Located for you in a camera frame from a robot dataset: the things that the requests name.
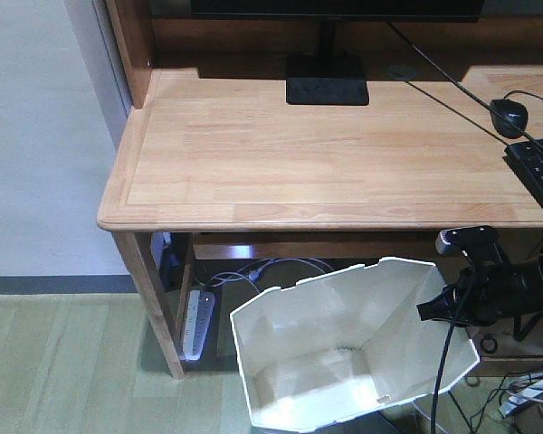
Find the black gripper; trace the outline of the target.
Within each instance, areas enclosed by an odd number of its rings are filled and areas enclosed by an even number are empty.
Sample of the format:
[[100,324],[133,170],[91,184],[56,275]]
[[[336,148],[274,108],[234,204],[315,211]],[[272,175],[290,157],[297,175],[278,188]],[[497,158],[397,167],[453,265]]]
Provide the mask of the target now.
[[455,326],[491,326],[498,320],[523,316],[523,303],[515,293],[508,271],[490,269],[484,277],[464,269],[458,280],[416,308],[422,321],[443,321]]

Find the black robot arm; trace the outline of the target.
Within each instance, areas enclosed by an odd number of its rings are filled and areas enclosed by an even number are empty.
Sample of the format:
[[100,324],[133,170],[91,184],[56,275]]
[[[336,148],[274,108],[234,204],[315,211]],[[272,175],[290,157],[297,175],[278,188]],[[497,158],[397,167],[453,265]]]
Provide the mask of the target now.
[[423,321],[445,321],[457,326],[491,326],[497,321],[543,312],[543,251],[513,264],[503,249],[488,254],[466,252],[470,262],[456,282],[417,306]]

